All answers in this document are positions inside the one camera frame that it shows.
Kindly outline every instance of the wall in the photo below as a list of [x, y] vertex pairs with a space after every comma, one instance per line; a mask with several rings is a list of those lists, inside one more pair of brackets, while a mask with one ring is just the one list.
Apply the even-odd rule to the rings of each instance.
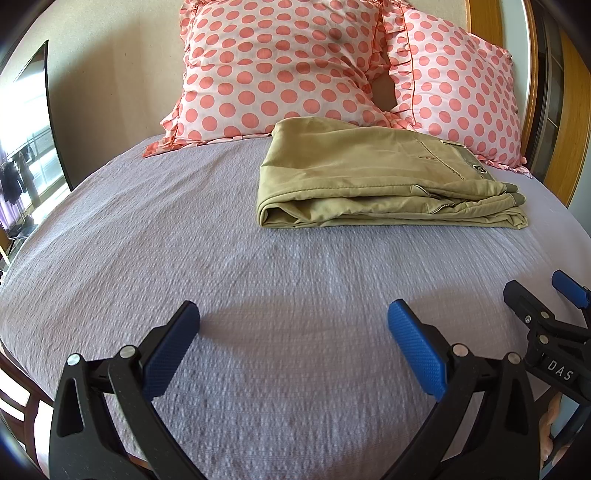
[[56, 0], [0, 74], [12, 82], [49, 39], [53, 127], [74, 185], [119, 153], [163, 132], [180, 96], [180, 0]]
[[591, 144], [587, 146], [587, 156], [569, 211], [591, 235]]

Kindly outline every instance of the textured bedspread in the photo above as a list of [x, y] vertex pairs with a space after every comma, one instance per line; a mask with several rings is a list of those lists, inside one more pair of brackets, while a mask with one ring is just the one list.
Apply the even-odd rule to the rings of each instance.
[[255, 203], [270, 139], [143, 160], [150, 141], [26, 242], [0, 287], [0, 337], [54, 395], [68, 354], [111, 356], [195, 301], [201, 334], [155, 406], [210, 480], [380, 478], [433, 405], [387, 330], [397, 298], [450, 343], [496, 358], [525, 349], [508, 280], [582, 322], [550, 277], [591, 284], [591, 239], [536, 180], [493, 171], [528, 199], [520, 231], [269, 230]]

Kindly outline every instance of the polka dot pillow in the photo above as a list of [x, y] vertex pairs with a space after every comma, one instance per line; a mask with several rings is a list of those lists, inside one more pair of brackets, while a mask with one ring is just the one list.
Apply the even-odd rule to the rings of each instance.
[[185, 0], [183, 93], [144, 156], [268, 135], [294, 116], [389, 126], [370, 86], [388, 70], [378, 22], [374, 1]]
[[393, 126], [460, 142], [488, 164], [526, 172], [511, 55], [450, 21], [385, 2]]

